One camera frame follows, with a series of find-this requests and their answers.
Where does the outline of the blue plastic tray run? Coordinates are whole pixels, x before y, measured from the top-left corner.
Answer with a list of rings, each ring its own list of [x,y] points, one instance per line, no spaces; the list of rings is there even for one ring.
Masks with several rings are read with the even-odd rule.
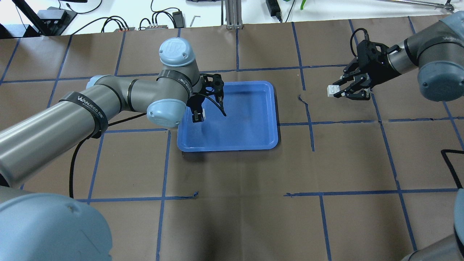
[[[193,123],[189,108],[179,124],[177,146],[183,152],[270,150],[278,141],[274,87],[267,81],[226,82],[226,117],[210,101],[204,122]]]

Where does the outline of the brown paper table cover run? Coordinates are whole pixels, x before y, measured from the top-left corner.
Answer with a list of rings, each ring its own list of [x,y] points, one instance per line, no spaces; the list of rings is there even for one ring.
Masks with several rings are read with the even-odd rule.
[[[184,28],[1,41],[1,129],[20,123],[19,178],[1,200],[1,260],[400,260],[453,232],[457,187],[442,149],[463,149],[463,99],[419,91],[418,69],[369,101],[329,98],[366,28],[391,46],[439,16]],[[225,81],[225,112],[208,100],[188,131],[146,116],[93,132],[61,102],[81,92],[109,122],[145,112],[161,43],[191,42],[198,68]],[[141,99],[150,98],[145,104]]]

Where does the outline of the black power adapter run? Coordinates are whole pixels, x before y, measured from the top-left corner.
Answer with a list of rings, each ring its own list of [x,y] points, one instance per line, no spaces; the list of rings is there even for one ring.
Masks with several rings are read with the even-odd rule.
[[[266,7],[268,8],[268,12],[270,17],[275,17],[278,20],[282,19],[282,13],[277,0],[265,0]]]

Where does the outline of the aluminium frame post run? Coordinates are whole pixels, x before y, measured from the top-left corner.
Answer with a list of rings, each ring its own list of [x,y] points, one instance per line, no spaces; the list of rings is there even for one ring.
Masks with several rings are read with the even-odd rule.
[[[242,29],[242,0],[224,0],[224,3],[226,28],[228,30]]]

